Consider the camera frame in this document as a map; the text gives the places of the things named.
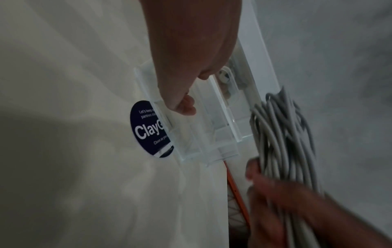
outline cable bundle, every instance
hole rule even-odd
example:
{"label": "cable bundle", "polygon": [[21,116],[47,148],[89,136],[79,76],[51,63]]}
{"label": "cable bundle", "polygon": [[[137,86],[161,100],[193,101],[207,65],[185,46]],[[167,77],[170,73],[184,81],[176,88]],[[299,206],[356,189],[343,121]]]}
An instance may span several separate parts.
{"label": "cable bundle", "polygon": [[[309,125],[284,88],[276,95],[267,94],[266,102],[254,106],[250,125],[265,176],[297,181],[323,194]],[[289,248],[325,247],[301,218],[276,210],[285,223]]]}

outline circular sticker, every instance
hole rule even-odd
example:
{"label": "circular sticker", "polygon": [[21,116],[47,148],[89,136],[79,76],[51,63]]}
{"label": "circular sticker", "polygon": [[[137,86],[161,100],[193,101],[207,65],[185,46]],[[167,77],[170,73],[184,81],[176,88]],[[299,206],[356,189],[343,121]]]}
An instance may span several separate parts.
{"label": "circular sticker", "polygon": [[158,158],[173,152],[174,147],[149,101],[135,103],[129,119],[135,138],[144,150]]}

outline hand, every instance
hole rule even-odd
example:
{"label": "hand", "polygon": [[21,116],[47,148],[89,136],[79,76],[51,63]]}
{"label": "hand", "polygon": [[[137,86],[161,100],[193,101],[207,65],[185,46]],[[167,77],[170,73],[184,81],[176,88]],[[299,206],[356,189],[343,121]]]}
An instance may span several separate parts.
{"label": "hand", "polygon": [[258,159],[247,163],[246,178],[253,181],[248,190],[251,237],[249,247],[286,247],[285,229],[267,207],[266,199],[281,209],[300,216],[324,238],[330,247],[391,248],[391,241],[330,199],[323,198],[302,184],[264,177]]}
{"label": "hand", "polygon": [[237,40],[241,0],[140,0],[158,87],[165,105],[194,115],[189,88],[228,61]]}

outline navy blue sticker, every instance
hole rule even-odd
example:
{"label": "navy blue sticker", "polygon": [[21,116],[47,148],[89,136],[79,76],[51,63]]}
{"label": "navy blue sticker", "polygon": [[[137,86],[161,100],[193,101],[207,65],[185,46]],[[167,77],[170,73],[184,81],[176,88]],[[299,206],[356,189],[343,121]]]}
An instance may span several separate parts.
{"label": "navy blue sticker", "polygon": [[135,103],[129,118],[135,138],[144,150],[158,158],[173,152],[174,147],[149,101]]}

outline gray cable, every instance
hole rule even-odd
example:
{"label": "gray cable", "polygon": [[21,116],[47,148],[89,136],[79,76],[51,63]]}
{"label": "gray cable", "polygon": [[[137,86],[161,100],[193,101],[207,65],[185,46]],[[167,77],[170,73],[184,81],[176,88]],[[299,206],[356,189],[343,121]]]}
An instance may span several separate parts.
{"label": "gray cable", "polygon": [[[276,95],[267,94],[266,102],[254,106],[250,126],[260,155],[261,172],[265,176],[297,181],[323,194],[309,125],[284,88]],[[278,212],[285,222],[289,248],[324,247],[300,217],[280,209]]]}

